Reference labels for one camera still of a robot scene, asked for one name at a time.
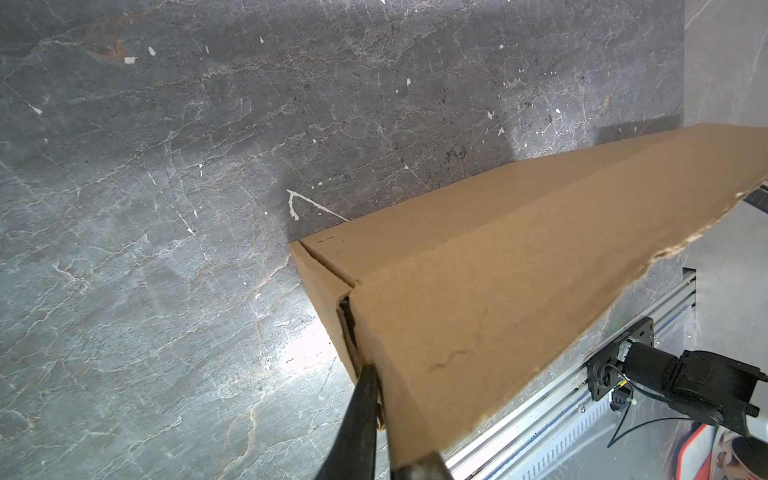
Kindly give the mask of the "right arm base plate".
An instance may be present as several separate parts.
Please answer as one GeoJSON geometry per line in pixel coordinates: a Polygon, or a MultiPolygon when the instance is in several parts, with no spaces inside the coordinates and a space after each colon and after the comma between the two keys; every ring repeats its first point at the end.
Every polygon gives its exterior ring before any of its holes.
{"type": "Polygon", "coordinates": [[[621,380],[622,364],[634,343],[652,346],[655,341],[654,320],[644,316],[626,327],[613,340],[595,353],[586,363],[587,385],[591,399],[599,401],[621,380]]]}

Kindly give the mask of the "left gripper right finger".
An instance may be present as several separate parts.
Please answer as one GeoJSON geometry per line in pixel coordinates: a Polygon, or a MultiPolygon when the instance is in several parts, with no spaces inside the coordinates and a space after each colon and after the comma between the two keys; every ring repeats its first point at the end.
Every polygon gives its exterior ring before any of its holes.
{"type": "Polygon", "coordinates": [[[419,460],[390,471],[391,480],[453,480],[444,459],[431,452],[419,460]]]}

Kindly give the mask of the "cardboard box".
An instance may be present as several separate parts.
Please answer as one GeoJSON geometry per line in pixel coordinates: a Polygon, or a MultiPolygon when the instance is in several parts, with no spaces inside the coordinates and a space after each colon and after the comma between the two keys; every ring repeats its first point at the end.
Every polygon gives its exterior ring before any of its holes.
{"type": "Polygon", "coordinates": [[[699,124],[513,162],[292,243],[390,462],[507,405],[659,259],[767,178],[763,128],[699,124]]]}

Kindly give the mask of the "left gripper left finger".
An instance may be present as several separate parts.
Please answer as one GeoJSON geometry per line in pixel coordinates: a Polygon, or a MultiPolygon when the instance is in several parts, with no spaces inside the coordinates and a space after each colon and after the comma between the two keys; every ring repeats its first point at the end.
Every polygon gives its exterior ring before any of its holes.
{"type": "Polygon", "coordinates": [[[376,368],[366,365],[360,372],[334,444],[316,479],[374,478],[378,396],[376,368]]]}

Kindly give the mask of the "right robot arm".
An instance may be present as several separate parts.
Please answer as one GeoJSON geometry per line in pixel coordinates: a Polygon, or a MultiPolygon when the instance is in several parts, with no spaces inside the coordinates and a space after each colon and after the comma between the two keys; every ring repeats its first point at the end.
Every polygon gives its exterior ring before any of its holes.
{"type": "Polygon", "coordinates": [[[767,441],[767,374],[759,368],[701,350],[676,357],[642,343],[632,344],[618,366],[632,386],[671,409],[767,441]]]}

